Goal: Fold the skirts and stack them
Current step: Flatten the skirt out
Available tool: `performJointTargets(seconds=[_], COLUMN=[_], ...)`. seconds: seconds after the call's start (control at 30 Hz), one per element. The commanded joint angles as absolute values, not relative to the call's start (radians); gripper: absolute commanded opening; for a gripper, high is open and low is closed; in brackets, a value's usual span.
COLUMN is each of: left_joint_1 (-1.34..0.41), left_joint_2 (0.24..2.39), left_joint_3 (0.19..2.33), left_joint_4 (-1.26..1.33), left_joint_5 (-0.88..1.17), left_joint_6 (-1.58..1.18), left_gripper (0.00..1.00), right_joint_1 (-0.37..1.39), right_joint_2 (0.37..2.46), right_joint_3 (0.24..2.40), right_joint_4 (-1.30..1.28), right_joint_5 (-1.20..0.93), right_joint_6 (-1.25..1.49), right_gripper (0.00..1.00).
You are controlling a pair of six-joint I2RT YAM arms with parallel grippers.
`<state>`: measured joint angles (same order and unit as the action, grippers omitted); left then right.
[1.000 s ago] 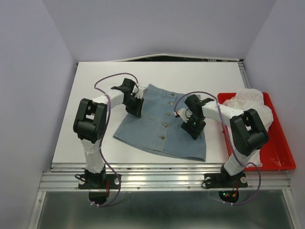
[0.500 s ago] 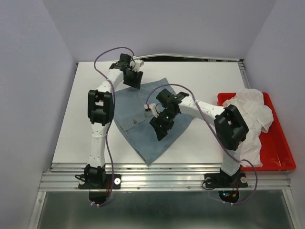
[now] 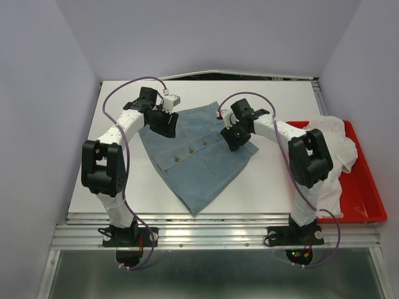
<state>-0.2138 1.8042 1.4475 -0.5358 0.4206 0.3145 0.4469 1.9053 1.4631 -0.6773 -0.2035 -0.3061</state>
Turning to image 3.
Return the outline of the light blue denim skirt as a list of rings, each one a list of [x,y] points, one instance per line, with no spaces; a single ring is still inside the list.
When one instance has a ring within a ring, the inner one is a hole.
[[[247,142],[232,152],[221,135],[217,102],[179,112],[175,138],[144,127],[139,135],[165,184],[191,215],[211,204],[246,167],[258,148]]]

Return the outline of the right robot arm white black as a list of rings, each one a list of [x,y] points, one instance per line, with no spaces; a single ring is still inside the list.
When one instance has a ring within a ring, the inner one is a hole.
[[[276,111],[254,110],[244,98],[229,110],[218,108],[218,119],[225,128],[221,135],[231,151],[238,151],[258,135],[275,142],[281,151],[291,181],[296,189],[291,224],[287,236],[301,243],[309,236],[309,228],[317,218],[317,201],[322,182],[333,168],[332,158],[323,133],[318,129],[306,131],[276,118]]]

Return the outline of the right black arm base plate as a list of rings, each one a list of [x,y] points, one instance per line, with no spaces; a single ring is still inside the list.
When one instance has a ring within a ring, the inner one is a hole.
[[[272,226],[267,228],[267,235],[263,240],[268,247],[324,245],[321,228],[303,229],[293,226]]]

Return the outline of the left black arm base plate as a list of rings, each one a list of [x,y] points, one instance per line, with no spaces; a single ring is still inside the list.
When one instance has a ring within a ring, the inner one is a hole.
[[[98,228],[97,232],[103,237],[102,246],[105,248],[117,247],[157,247],[158,241],[152,240],[152,235],[145,227],[118,228],[112,225]]]

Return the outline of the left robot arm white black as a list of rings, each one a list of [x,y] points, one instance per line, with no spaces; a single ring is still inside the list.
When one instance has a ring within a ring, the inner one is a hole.
[[[125,199],[130,162],[130,140],[144,127],[166,138],[175,138],[181,99],[164,90],[142,87],[136,100],[125,104],[122,114],[96,140],[82,146],[81,182],[95,194],[107,211],[110,225],[101,233],[117,237],[124,245],[138,240],[138,219]]]

